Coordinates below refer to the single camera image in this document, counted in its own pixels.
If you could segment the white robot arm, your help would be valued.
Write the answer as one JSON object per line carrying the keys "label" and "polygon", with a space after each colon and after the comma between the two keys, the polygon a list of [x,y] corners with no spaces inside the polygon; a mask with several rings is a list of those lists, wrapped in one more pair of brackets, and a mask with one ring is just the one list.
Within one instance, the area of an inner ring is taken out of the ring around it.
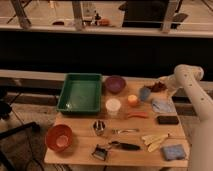
{"label": "white robot arm", "polygon": [[200,120],[192,136],[188,171],[213,171],[213,99],[199,84],[203,76],[200,66],[180,64],[172,75],[159,78],[169,96],[184,89]]}

